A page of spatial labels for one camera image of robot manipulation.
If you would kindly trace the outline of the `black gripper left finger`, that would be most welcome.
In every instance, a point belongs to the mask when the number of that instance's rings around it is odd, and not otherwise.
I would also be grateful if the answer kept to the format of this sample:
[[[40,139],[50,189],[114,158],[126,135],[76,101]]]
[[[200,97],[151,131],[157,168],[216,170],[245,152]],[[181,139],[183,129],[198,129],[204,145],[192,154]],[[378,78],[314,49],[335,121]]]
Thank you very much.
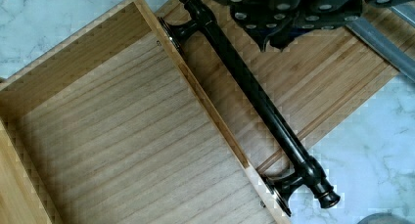
[[[298,36],[294,21],[300,0],[213,0],[228,6],[236,24],[264,52],[267,44],[283,50]]]

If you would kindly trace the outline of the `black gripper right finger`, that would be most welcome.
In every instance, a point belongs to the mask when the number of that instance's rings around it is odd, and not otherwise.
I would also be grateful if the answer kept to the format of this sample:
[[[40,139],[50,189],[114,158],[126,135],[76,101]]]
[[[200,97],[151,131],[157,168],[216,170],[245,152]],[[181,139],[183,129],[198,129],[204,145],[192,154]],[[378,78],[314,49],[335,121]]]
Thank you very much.
[[[269,0],[269,8],[288,22],[269,37],[272,47],[280,50],[295,38],[313,29],[335,29],[357,20],[363,12],[363,3],[374,7],[391,7],[413,0]]]

